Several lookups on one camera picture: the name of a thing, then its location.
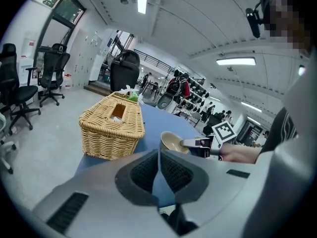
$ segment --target white bowl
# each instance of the white bowl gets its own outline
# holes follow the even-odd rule
[[[180,141],[183,140],[175,133],[170,131],[164,131],[160,135],[160,147],[161,149],[172,150],[180,153],[188,153],[187,147],[181,146]]]

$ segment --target staircase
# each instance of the staircase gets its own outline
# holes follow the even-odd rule
[[[85,85],[84,89],[103,96],[108,96],[111,93],[110,84],[105,84],[99,81],[89,82],[89,85]]]

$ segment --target wicker basket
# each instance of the wicker basket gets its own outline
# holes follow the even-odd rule
[[[79,118],[85,154],[114,160],[133,153],[144,136],[138,103],[118,93],[104,97]],[[111,117],[120,117],[115,121]]]

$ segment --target red object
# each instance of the red object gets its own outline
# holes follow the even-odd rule
[[[175,78],[172,78],[170,80],[170,82],[168,84],[170,84],[171,82],[174,81]],[[190,96],[190,87],[189,87],[189,83],[187,81],[185,81],[185,91],[184,91],[184,98]]]
[[[185,82],[185,92],[184,92],[184,98],[190,96],[190,87],[189,87],[189,83],[186,81]]]

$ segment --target human hand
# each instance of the human hand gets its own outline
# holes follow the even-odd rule
[[[257,159],[260,150],[260,148],[224,143],[220,154],[224,161],[252,164]]]

